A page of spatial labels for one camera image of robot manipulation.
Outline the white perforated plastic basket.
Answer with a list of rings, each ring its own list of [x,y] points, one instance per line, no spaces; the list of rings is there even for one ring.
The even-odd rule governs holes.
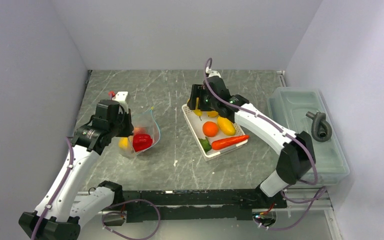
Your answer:
[[[236,150],[248,142],[249,136],[238,124],[220,117],[215,111],[191,110],[186,104],[181,109],[206,161]]]

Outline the clear zip top bag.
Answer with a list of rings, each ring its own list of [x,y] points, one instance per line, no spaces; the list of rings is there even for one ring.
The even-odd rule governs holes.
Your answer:
[[[126,158],[134,158],[157,144],[161,138],[160,127],[154,116],[154,108],[132,117],[133,135],[121,137],[118,141],[119,153]]]

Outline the orange fruit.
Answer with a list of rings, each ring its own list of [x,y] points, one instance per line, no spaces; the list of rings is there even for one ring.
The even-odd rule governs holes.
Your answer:
[[[219,133],[219,126],[213,121],[207,121],[202,125],[202,132],[206,137],[215,137]]]

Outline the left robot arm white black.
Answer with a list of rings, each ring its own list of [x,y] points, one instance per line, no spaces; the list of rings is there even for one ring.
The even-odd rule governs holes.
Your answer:
[[[32,212],[23,212],[19,225],[32,240],[76,240],[81,228],[99,211],[119,209],[123,187],[103,181],[92,195],[75,198],[92,165],[112,139],[133,135],[131,110],[126,99],[103,99],[89,121],[67,139],[68,154],[51,188]]]

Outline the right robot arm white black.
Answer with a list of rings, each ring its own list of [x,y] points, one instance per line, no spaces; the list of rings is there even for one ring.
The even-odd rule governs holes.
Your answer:
[[[309,170],[316,169],[312,138],[307,132],[296,133],[283,127],[245,97],[230,94],[218,75],[207,75],[202,84],[192,85],[187,107],[216,111],[219,116],[251,131],[278,154],[275,170],[259,184],[255,194],[256,203],[262,208],[269,207],[277,193],[302,181]]]

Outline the yellow fruit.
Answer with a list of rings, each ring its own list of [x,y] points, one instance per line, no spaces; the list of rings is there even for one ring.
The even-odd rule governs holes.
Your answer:
[[[213,110],[213,111],[208,111],[207,113],[207,116],[210,117],[210,118],[216,118],[219,116],[218,112]]]
[[[198,118],[200,120],[202,120],[201,117],[202,117],[203,113],[202,113],[202,111],[198,107],[199,107],[199,98],[196,98],[196,100],[195,100],[195,109],[193,110],[193,113],[196,116],[198,116]]]

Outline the yellow lemon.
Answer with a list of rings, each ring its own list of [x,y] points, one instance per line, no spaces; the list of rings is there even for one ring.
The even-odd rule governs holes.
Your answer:
[[[121,150],[129,151],[131,149],[130,141],[128,137],[121,137],[118,142],[118,147]]]

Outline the red bell pepper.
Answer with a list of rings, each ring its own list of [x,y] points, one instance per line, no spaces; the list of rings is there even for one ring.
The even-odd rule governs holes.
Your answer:
[[[153,144],[153,139],[149,134],[137,134],[133,136],[132,146],[135,152],[148,149]]]

